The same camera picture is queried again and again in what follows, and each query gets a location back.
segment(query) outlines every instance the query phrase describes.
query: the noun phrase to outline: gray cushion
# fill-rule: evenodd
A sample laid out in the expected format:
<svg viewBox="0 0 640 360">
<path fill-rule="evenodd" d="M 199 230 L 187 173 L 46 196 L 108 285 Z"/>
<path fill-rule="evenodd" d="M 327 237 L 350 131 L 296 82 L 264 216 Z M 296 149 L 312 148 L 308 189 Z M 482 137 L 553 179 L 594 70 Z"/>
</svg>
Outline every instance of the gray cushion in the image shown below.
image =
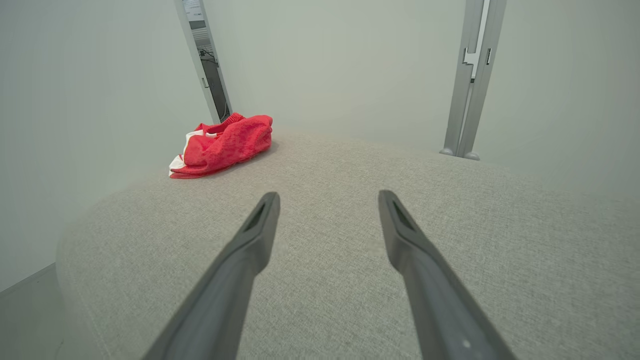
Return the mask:
<svg viewBox="0 0 640 360">
<path fill-rule="evenodd" d="M 398 194 L 518 357 L 640 356 L 637 202 L 554 192 L 478 161 L 277 132 L 247 163 L 194 180 L 163 172 L 70 227 L 57 264 L 65 346 L 142 356 L 260 197 L 278 191 L 239 357 L 419 357 L 380 189 Z"/>
</svg>

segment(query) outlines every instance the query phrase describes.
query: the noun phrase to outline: fabric texture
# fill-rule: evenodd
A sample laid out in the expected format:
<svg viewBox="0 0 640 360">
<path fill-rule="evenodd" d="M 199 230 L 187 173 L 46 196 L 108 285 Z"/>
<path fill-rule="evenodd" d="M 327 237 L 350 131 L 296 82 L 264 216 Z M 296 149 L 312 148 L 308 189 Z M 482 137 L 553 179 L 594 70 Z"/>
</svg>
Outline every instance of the fabric texture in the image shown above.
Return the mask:
<svg viewBox="0 0 640 360">
<path fill-rule="evenodd" d="M 184 154 L 173 159 L 169 176 L 195 179 L 242 163 L 271 146 L 271 124 L 266 115 L 250 118 L 233 113 L 222 124 L 200 124 L 187 134 Z"/>
<path fill-rule="evenodd" d="M 479 161 L 280 132 L 254 160 L 193 181 L 159 172 L 69 227 L 56 265 L 70 323 L 61 354 L 140 358 L 277 191 L 239 358 L 420 357 L 380 189 L 399 196 L 520 359 L 640 357 L 638 202 L 553 191 Z"/>
</svg>

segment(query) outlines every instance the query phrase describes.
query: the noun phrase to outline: red cloth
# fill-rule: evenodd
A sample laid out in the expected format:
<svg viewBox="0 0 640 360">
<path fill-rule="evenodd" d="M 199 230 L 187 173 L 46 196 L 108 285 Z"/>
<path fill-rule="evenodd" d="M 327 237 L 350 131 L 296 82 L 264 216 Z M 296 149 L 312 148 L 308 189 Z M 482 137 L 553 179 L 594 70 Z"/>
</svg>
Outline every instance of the red cloth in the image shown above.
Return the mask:
<svg viewBox="0 0 640 360">
<path fill-rule="evenodd" d="M 184 155 L 169 165 L 173 179 L 195 179 L 248 161 L 271 147 L 271 124 L 266 115 L 250 118 L 233 113 L 222 124 L 200 124 L 187 134 Z"/>
</svg>

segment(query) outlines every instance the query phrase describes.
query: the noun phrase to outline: floor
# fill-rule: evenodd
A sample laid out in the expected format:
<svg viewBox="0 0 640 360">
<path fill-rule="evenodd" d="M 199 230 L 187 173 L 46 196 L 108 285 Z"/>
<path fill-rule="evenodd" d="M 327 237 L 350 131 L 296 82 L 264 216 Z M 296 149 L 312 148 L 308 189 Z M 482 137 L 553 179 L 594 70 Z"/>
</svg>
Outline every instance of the floor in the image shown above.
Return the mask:
<svg viewBox="0 0 640 360">
<path fill-rule="evenodd" d="M 57 359 L 65 308 L 56 268 L 0 294 L 0 359 Z"/>
</svg>

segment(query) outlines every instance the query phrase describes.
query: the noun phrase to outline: white wall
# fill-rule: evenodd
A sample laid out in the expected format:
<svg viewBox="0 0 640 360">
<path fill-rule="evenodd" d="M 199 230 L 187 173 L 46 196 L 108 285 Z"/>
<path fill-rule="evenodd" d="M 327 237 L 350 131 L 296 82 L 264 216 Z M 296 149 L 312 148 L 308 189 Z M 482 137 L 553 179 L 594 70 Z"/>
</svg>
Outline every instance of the white wall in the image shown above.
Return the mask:
<svg viewBox="0 0 640 360">
<path fill-rule="evenodd" d="M 474 144 L 482 161 L 640 197 L 638 19 L 638 0 L 508 0 Z"/>
<path fill-rule="evenodd" d="M 173 0 L 0 3 L 0 291 L 211 122 Z"/>
<path fill-rule="evenodd" d="M 273 127 L 444 146 L 465 0 L 204 0 L 231 107 Z"/>
</svg>

